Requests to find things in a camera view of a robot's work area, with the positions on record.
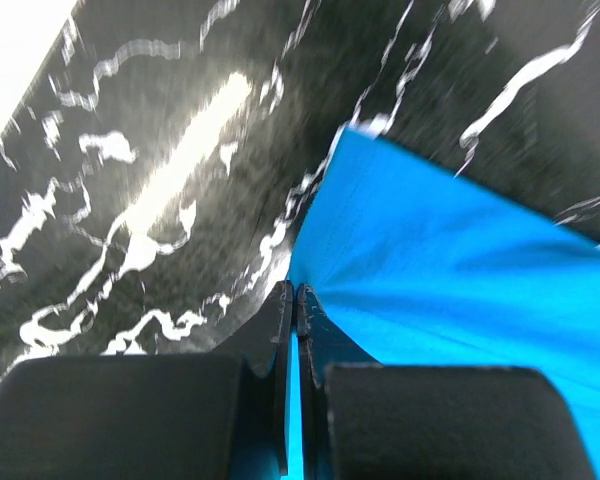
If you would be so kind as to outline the blue t shirt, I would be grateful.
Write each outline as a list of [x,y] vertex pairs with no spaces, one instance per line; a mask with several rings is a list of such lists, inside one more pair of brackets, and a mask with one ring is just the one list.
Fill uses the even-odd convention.
[[381,362],[539,369],[600,477],[600,249],[589,239],[345,128],[287,278]]

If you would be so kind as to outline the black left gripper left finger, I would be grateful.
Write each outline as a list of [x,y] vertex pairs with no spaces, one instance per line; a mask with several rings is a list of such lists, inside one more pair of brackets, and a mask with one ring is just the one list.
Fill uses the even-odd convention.
[[0,384],[0,479],[278,479],[293,289],[206,353],[49,357]]

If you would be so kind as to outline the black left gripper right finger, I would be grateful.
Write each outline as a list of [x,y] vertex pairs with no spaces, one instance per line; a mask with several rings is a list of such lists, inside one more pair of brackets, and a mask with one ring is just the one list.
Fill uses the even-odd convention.
[[592,479],[556,388],[527,368],[389,366],[296,295],[308,479]]

